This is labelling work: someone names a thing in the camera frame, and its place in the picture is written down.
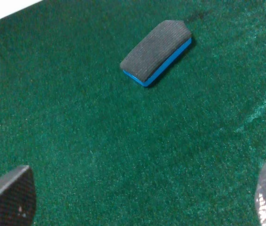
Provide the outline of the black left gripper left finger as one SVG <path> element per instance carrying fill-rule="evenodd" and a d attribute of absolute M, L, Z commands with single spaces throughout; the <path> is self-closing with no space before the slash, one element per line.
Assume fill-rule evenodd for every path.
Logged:
<path fill-rule="evenodd" d="M 31 226 L 36 212 L 33 171 L 21 165 L 0 177 L 0 226 Z"/>

